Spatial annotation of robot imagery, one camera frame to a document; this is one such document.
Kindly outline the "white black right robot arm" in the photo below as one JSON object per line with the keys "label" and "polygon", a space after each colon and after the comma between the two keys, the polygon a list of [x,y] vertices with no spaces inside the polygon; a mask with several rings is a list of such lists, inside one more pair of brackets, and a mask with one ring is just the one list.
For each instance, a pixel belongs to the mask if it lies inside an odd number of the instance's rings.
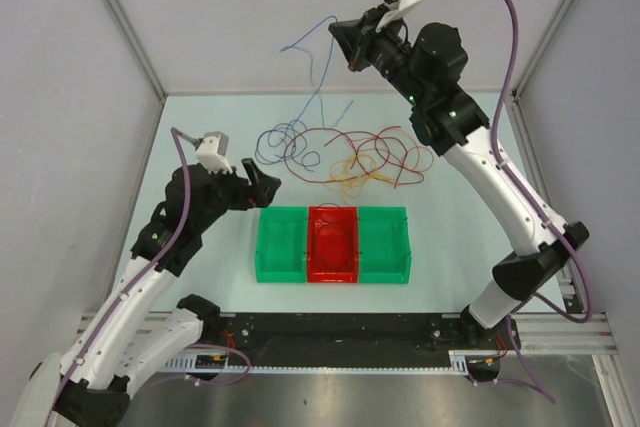
{"label": "white black right robot arm", "polygon": [[506,316],[533,298],[565,267],[589,237],[546,205],[502,149],[495,125],[459,85],[468,55],[456,28],[429,23],[414,42],[400,35],[405,23],[378,28],[380,7],[328,30],[350,71],[375,68],[411,106],[415,136],[455,168],[503,228],[512,251],[492,269],[492,279],[461,312],[461,335],[484,348]]}

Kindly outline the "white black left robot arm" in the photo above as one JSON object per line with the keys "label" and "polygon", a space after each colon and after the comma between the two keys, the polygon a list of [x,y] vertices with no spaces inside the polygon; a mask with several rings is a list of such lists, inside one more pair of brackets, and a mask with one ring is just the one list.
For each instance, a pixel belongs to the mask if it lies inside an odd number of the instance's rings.
{"label": "white black left robot arm", "polygon": [[207,347],[222,335],[219,307],[190,294],[144,339],[133,339],[153,304],[202,248],[202,237],[229,211],[268,207],[280,179],[250,158],[246,174],[209,171],[201,164],[176,169],[165,198],[131,249],[117,288],[83,335],[61,356],[57,384],[49,388],[33,426],[67,420],[77,426],[115,426],[140,387],[169,359],[194,344]]}

